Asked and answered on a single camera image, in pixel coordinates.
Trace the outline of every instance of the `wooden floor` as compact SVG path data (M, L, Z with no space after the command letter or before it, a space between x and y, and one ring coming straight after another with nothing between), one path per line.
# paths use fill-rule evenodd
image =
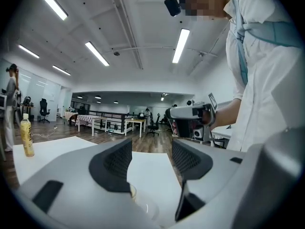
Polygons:
M132 139L132 150L135 152L144 152L144 153L167 153L170 162L173 166L173 169L175 171L175 174L177 176L177 179L179 183L181 184L181 176L179 175L179 172L174 166L173 160L172 160L172 132L167 131L168 126L167 125L159 125L159 130L157 131L159 133L158 135L153 136L152 134L146 134L142 132L142 138L139 137L139 130L134 130L133 132L130 131L127 133L127 137L124 135L118 135L118 134L107 134L100 130L94 130L94 136L92 136L92 130L91 128L82 127L81 131L78 132L77 127L75 126L69 126L64 125L62 119L57 119L57 122L51 122L49 123L32 123L32 137L33 143L39 143L39 142L45 142L45 141L51 141L61 138L66 138L70 136L77 136L79 138L82 138L84 140L100 144L110 141L115 141L119 139L124 138L131 138ZM36 136L35 134L51 134L48 138L43 138L41 136ZM20 131L19 129L15 128L15 144L22 144L21 138L20 138ZM9 186L11 188L18 188L19 183L16 176L16 170L14 166L13 161L13 154L12 152L6 153L7 161L3 162L1 161L1 169L3 171L4 177L6 178Z

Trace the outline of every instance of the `fluorescent light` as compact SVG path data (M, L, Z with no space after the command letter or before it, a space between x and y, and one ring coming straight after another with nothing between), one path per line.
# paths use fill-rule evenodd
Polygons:
M53 68L55 68L56 70L59 70L59 71L65 73L65 74L67 74L67 75L71 75L70 73L63 71L62 69L58 68L58 67L55 66L55 65L53 65Z
M103 63L103 65L109 66L108 62L103 58L103 56L101 56L101 54L96 50L96 48L93 46L91 42L87 42L85 45Z
M38 81L38 82L40 82L40 81ZM40 82L40 83L47 85L47 84L46 84L46 83L44 83L44 82Z
M179 38L177 48L176 48L176 52L175 52L175 55L173 57L173 63L178 63L179 62L179 59L181 57L182 51L184 49L184 46L186 44L186 41L187 41L187 38L188 38L189 34L190 34L189 30L186 30L186 29L181 30L180 38Z
M31 77L29 77L29 76L27 76L27 75L24 75L24 74L20 74L20 75L23 75L23 76L28 77L28 78L30 78L30 79L31 79Z
M57 15L64 21L68 17L67 13L61 9L55 0L45 0L47 4L57 13Z
M39 58L39 56L38 56L37 54L34 54L33 52L31 52L29 49L25 48L24 46L19 45L19 47L20 47L22 50L24 50L24 51L26 51L27 53L29 53L30 55L34 56L35 58Z

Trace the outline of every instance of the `white shirt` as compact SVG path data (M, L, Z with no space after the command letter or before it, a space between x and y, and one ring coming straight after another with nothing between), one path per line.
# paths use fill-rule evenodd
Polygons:
M290 21L273 0L239 0L245 23ZM224 8L234 20L232 0ZM244 37L244 53L248 67L248 84L241 78L238 49L234 35L229 32L226 42L228 65L235 80L234 98L241 99L235 128L227 149L244 151L263 143L271 135L287 128L284 117L273 99L272 90L294 66L302 51L259 40L248 32Z

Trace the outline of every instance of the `railing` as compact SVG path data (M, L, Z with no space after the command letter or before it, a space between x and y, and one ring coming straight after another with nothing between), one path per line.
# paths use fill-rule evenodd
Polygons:
M93 111L89 110L87 111L87 115L96 115L100 117L105 117L107 118L107 128L113 128L115 125L117 126L117 130L120 130L121 133L124 132L125 128L125 120L130 119L131 117L128 118L129 114L120 114L120 113L109 113L109 112L101 112L101 111ZM105 121L100 120L100 121L95 121L94 126L97 126L99 128L104 128L105 127Z

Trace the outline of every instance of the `yellow drink bottle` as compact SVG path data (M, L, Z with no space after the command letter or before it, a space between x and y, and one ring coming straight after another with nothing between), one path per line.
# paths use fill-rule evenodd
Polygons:
M23 120L20 124L20 133L25 155L26 157L32 157L34 156L34 149L31 135L31 123L28 118L28 114L23 114Z

